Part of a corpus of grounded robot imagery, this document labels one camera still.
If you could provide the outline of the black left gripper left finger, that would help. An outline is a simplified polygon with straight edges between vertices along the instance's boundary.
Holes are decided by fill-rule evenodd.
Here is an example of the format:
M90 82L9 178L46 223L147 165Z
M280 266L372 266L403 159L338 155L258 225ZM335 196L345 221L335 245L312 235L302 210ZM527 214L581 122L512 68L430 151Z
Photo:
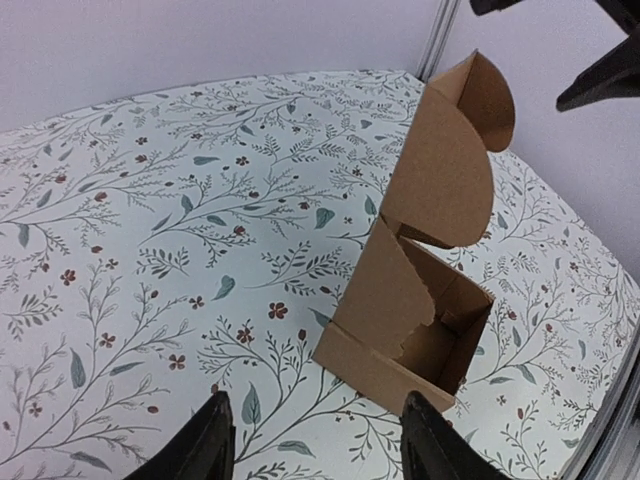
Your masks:
M235 426L230 399L218 391L149 461L125 480L231 480Z

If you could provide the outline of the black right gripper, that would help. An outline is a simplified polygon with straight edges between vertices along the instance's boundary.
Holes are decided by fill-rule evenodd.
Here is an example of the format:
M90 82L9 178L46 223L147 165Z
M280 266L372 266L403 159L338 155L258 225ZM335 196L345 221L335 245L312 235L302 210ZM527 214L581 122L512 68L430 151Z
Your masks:
M470 0L475 15L506 10L523 0ZM600 101L639 97L640 0L597 0L596 3L629 35L596 63L584 70L556 100L566 112Z

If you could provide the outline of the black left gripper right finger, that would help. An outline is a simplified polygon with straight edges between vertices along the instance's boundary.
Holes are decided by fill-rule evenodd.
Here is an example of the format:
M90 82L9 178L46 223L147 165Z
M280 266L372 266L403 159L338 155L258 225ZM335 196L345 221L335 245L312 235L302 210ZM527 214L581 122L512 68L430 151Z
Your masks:
M404 479L508 479L474 451L420 392L407 395L400 423Z

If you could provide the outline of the brown cardboard box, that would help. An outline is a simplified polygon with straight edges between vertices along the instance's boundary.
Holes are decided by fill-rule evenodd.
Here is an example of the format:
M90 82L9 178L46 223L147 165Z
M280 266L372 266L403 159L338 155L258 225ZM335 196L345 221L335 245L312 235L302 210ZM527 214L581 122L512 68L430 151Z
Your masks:
M400 414L417 391L452 407L494 299L434 254L477 244L493 211L489 156L512 139L500 70L473 53L430 80L371 233L315 361Z

